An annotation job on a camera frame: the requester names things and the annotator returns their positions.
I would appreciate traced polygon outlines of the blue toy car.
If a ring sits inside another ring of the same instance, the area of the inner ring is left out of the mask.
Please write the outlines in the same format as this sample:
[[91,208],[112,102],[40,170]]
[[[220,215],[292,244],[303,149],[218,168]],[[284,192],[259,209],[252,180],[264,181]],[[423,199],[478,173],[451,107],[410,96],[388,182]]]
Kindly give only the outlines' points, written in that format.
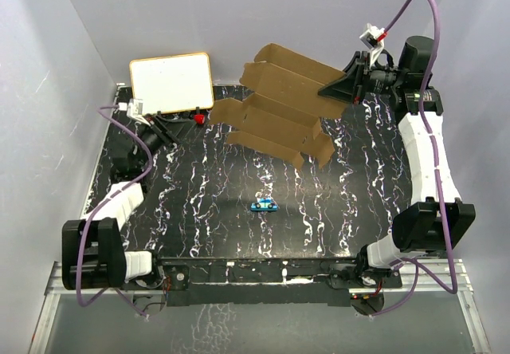
[[258,199],[256,202],[251,203],[250,210],[252,212],[274,212],[279,209],[279,206],[271,198]]

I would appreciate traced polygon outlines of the brown cardboard box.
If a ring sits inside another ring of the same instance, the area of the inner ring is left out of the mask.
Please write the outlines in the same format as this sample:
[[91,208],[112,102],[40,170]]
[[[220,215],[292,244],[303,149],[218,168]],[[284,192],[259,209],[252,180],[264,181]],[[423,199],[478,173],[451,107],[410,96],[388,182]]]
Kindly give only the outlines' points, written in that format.
[[341,70],[267,44],[244,66],[240,83],[250,94],[244,100],[217,100],[209,123],[233,127],[228,144],[282,159],[295,169],[302,168],[304,155],[324,167],[335,145],[321,121],[339,119],[347,105],[318,92],[343,76]]

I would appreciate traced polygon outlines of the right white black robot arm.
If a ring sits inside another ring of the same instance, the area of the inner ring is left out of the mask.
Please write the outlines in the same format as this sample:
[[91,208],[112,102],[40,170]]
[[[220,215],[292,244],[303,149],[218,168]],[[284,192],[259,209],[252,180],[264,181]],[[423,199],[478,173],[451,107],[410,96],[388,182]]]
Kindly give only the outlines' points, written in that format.
[[363,35],[366,51],[355,52],[344,76],[319,90],[320,96],[359,104],[367,94],[387,96],[410,166],[410,206],[394,217],[385,238],[364,246],[356,257],[356,281],[367,288],[383,279],[402,259],[446,252],[455,247],[472,225],[476,211],[465,203],[453,182],[442,136],[443,105],[430,86],[426,67],[434,41],[423,36],[406,39],[401,56],[388,56],[383,40]]

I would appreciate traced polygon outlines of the red black stamp toy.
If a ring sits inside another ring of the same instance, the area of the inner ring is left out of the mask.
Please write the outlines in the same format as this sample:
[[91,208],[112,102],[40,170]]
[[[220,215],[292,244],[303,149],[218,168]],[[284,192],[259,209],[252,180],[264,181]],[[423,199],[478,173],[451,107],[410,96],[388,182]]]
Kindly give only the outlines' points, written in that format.
[[204,123],[206,122],[206,117],[205,115],[202,113],[202,110],[197,107],[195,109],[195,113],[194,113],[194,122],[199,125],[199,126],[202,126],[204,125]]

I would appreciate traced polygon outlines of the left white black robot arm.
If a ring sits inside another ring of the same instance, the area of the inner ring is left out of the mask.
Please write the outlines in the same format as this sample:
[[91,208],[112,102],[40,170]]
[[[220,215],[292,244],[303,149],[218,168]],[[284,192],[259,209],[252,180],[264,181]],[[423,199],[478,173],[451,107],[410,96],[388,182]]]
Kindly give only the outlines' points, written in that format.
[[191,118],[148,116],[129,147],[116,147],[111,157],[110,191],[83,218],[62,227],[62,281],[67,290],[119,288],[130,281],[157,289],[164,269],[149,250],[126,252],[121,229],[142,204],[151,187],[149,158],[163,147],[178,146],[193,127]]

